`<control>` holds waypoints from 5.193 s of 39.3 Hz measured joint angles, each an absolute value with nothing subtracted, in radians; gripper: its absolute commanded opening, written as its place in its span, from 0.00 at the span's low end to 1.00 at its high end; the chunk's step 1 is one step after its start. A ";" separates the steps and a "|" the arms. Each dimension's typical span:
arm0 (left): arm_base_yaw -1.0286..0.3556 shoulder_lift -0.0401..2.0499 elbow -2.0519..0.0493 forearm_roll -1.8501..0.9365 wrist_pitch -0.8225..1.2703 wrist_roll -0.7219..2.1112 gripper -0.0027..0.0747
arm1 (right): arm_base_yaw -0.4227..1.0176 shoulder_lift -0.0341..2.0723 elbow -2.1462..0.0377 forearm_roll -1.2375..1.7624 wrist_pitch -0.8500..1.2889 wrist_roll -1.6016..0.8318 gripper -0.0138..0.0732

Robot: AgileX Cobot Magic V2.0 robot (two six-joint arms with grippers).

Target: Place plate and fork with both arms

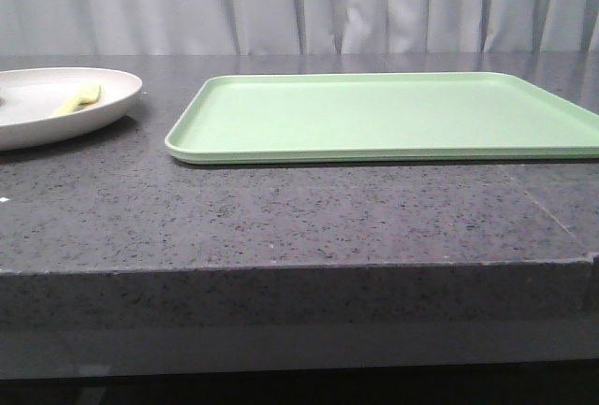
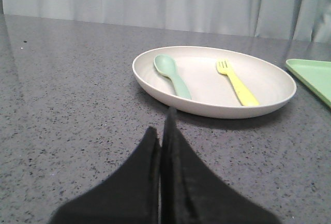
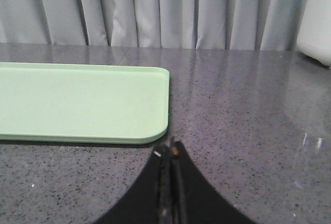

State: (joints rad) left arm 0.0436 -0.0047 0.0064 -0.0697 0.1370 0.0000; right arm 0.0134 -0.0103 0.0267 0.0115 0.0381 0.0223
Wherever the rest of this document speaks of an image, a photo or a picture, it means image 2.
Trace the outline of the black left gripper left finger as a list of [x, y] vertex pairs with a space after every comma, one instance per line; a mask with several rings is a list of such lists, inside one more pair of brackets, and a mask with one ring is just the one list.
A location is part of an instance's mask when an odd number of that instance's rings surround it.
[[110, 177], [61, 206], [51, 223], [158, 223], [160, 144], [148, 127]]

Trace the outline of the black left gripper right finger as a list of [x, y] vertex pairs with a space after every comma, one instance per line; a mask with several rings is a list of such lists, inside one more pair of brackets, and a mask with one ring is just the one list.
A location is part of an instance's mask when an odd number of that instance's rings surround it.
[[168, 109], [161, 149], [162, 223], [279, 223], [271, 212], [240, 195], [197, 156]]

